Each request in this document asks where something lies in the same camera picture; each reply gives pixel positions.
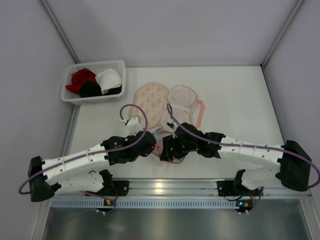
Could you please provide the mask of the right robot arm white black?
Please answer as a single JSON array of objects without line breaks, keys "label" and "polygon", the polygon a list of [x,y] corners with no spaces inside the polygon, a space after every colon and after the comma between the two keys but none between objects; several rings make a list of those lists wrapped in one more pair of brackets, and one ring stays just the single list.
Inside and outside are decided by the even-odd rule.
[{"label": "right robot arm white black", "polygon": [[309,188],[311,158],[295,141],[283,145],[260,145],[240,141],[222,133],[205,132],[183,123],[162,139],[159,159],[172,163],[191,152],[204,158],[241,161],[256,165],[257,169],[240,169],[233,185],[248,190],[277,184],[297,192]]}]

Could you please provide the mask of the pink floral mesh laundry bag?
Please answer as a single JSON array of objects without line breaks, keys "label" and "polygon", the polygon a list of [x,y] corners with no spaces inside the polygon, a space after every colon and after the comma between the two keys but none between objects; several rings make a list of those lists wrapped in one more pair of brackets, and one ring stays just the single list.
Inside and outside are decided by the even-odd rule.
[{"label": "pink floral mesh laundry bag", "polygon": [[190,87],[178,85],[169,89],[158,82],[141,86],[133,97],[133,104],[142,108],[147,116],[147,129],[153,134],[171,132],[167,125],[170,115],[167,104],[172,107],[173,116],[182,124],[199,128],[202,123],[205,104]]}]

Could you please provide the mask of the white blue-rimmed mesh laundry bag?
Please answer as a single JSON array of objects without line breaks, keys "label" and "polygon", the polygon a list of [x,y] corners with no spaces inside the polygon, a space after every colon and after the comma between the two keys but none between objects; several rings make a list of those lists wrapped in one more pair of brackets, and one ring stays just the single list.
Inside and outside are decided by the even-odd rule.
[{"label": "white blue-rimmed mesh laundry bag", "polygon": [[173,158],[181,159],[188,155],[186,148],[169,131],[157,130],[153,136],[155,139],[162,138],[163,150],[159,158],[160,161],[172,162]]}]

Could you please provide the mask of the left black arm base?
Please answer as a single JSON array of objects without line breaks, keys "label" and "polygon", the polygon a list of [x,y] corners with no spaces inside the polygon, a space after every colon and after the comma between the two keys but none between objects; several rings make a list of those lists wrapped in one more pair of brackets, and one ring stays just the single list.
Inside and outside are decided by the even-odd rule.
[{"label": "left black arm base", "polygon": [[128,180],[114,180],[113,186],[102,188],[98,194],[109,197],[125,197],[129,193],[130,182]]}]

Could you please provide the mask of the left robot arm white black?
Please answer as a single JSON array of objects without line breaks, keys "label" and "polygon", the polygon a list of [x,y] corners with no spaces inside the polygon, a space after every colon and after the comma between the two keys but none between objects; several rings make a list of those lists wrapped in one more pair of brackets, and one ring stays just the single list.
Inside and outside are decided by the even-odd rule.
[{"label": "left robot arm white black", "polygon": [[84,151],[55,159],[31,159],[28,168],[30,200],[42,202],[55,195],[75,192],[109,192],[113,187],[108,167],[147,157],[156,146],[149,131],[127,137],[112,136]]}]

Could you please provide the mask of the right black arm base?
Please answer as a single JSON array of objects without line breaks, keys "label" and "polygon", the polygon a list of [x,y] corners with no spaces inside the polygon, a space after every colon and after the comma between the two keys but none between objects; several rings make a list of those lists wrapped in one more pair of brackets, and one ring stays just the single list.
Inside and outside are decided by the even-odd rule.
[{"label": "right black arm base", "polygon": [[249,190],[241,184],[234,186],[233,180],[220,180],[216,184],[220,197],[258,197],[262,191],[260,188]]}]

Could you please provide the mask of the pink bra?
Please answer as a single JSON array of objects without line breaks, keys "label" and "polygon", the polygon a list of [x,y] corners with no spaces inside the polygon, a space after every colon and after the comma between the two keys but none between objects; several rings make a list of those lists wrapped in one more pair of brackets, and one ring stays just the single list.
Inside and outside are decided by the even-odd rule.
[{"label": "pink bra", "polygon": [[[155,155],[156,157],[160,158],[162,155],[162,151],[163,151],[163,140],[162,140],[162,138],[157,138],[156,145],[155,145],[155,148],[154,148],[152,154]],[[184,158],[173,158],[173,160],[171,162],[161,161],[161,166],[163,169],[167,169],[169,167],[169,165],[180,164],[183,162],[183,160],[184,160]]]}]

